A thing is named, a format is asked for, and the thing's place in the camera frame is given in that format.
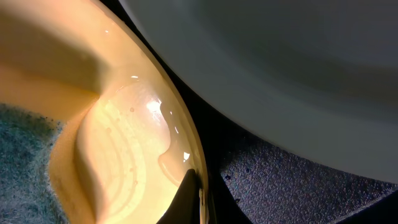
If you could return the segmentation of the green yellow sponge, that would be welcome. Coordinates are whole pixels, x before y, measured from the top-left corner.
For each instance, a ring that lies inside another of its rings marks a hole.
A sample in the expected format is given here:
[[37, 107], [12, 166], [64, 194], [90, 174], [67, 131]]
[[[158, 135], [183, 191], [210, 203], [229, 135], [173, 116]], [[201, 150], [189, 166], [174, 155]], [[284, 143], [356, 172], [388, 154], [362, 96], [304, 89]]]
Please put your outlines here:
[[1, 104], [1, 224], [68, 223], [49, 160], [64, 123]]

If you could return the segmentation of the yellow plate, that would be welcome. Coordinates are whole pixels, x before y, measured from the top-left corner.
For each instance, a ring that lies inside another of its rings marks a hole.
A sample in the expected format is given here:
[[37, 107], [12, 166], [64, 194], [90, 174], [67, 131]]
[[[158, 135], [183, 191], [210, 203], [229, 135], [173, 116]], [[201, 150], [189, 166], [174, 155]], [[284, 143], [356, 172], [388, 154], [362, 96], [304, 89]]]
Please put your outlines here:
[[64, 123], [49, 177], [68, 223], [157, 223], [189, 169], [208, 175], [165, 70], [99, 1], [1, 1], [1, 104]]

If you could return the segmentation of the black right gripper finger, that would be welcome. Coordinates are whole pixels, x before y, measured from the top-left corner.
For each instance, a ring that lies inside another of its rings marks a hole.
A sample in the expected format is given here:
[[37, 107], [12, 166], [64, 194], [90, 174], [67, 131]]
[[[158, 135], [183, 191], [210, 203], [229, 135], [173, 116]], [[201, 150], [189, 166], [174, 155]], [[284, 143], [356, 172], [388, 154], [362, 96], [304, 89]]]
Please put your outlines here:
[[199, 189], [195, 170], [187, 170], [172, 203], [157, 224], [199, 224]]

